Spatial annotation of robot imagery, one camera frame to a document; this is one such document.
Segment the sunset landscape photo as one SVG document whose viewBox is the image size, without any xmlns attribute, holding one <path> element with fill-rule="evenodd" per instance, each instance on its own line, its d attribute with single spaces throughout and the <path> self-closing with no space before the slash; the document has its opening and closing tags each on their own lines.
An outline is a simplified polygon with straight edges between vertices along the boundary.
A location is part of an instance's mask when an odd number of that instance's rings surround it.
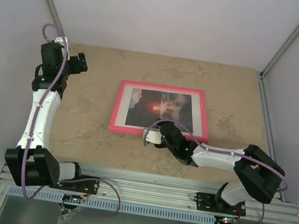
<svg viewBox="0 0 299 224">
<path fill-rule="evenodd" d="M 192 96 L 134 88 L 125 124 L 147 128 L 160 119 L 177 121 L 192 132 Z"/>
</svg>

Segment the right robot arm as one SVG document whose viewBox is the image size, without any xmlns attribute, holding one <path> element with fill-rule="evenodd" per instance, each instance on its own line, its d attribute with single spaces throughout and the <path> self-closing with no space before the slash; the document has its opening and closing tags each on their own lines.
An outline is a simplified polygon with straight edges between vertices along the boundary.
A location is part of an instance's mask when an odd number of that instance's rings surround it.
<svg viewBox="0 0 299 224">
<path fill-rule="evenodd" d="M 284 170 L 261 148 L 249 145 L 245 149 L 213 148 L 200 143 L 194 135 L 187 139 L 187 128 L 169 119 L 159 120 L 144 131 L 144 144 L 164 148 L 183 165 L 211 167 L 233 172 L 235 182 L 225 182 L 215 194 L 196 195 L 197 208 L 226 214 L 241 214 L 241 206 L 250 199 L 271 203 L 284 182 Z"/>
</svg>

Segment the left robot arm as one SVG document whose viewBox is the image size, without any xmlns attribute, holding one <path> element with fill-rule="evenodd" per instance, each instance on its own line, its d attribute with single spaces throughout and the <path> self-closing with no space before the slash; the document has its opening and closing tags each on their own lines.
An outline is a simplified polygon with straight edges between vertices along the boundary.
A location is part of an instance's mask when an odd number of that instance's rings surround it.
<svg viewBox="0 0 299 224">
<path fill-rule="evenodd" d="M 24 133 L 15 148 L 7 149 L 5 161 L 17 186 L 55 187 L 63 180 L 70 190 L 80 188 L 81 169 L 76 162 L 59 162 L 50 153 L 55 113 L 70 75 L 88 70 L 85 55 L 69 57 L 63 44 L 41 46 L 42 63 L 32 81 L 32 107 Z"/>
</svg>

